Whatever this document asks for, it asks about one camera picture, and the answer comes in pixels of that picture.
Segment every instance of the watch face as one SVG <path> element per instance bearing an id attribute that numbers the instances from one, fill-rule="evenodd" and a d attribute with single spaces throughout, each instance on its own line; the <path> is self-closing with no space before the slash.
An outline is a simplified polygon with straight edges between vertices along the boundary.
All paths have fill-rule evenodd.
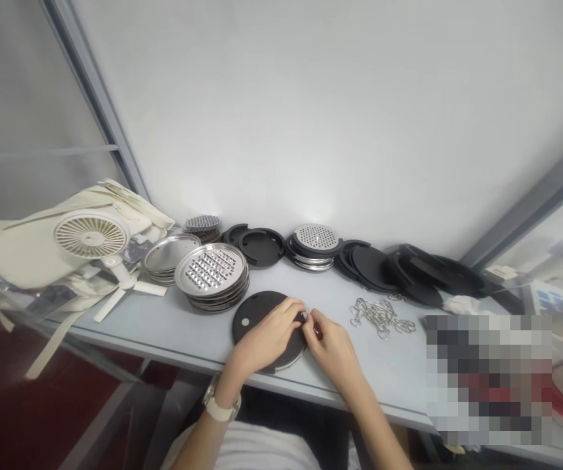
<path id="1" fill-rule="evenodd" d="M 207 405 L 210 398 L 214 396 L 214 392 L 216 391 L 216 385 L 218 384 L 219 374 L 214 374 L 212 377 L 212 382 L 210 382 L 210 386 L 205 391 L 205 395 L 203 396 L 203 404 Z"/>

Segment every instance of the wrist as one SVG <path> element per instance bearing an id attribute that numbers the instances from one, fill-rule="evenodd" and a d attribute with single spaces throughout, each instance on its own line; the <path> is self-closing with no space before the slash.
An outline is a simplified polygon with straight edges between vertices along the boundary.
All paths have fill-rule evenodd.
<path id="1" fill-rule="evenodd" d="M 237 370 L 225 366 L 214 392 L 216 404 L 221 408 L 231 408 L 238 400 L 244 382 L 245 379 Z"/>
<path id="2" fill-rule="evenodd" d="M 365 404 L 371 399 L 377 400 L 373 389 L 364 375 L 347 381 L 346 384 L 341 385 L 338 389 L 350 409 Z"/>

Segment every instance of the fan grille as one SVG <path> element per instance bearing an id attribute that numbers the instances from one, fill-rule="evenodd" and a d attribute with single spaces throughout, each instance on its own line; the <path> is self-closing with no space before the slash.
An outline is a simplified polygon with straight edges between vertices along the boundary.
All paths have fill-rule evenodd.
<path id="1" fill-rule="evenodd" d="M 68 253 L 87 259 L 115 255 L 127 243 L 127 235 L 120 226 L 96 217 L 79 217 L 62 222 L 56 228 L 55 239 Z"/>

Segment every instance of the desk fan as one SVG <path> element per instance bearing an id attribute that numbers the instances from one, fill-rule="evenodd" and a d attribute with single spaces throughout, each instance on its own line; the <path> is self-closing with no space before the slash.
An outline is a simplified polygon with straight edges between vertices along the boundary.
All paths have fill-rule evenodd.
<path id="1" fill-rule="evenodd" d="M 117 215 L 99 210 L 76 210 L 64 215 L 53 233 L 56 243 L 67 253 L 83 259 L 100 259 L 118 279 L 118 289 L 94 316 L 101 322 L 127 289 L 163 296 L 166 287 L 139 281 L 123 265 L 118 254 L 129 243 L 127 224 Z"/>

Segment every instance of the stainless steel grater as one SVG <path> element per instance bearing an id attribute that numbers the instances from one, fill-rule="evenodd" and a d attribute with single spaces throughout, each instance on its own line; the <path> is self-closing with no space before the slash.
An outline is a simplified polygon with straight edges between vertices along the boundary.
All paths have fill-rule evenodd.
<path id="1" fill-rule="evenodd" d="M 340 236 L 325 225 L 301 225 L 295 230 L 295 235 L 302 245 L 313 250 L 331 250 L 340 243 Z"/>

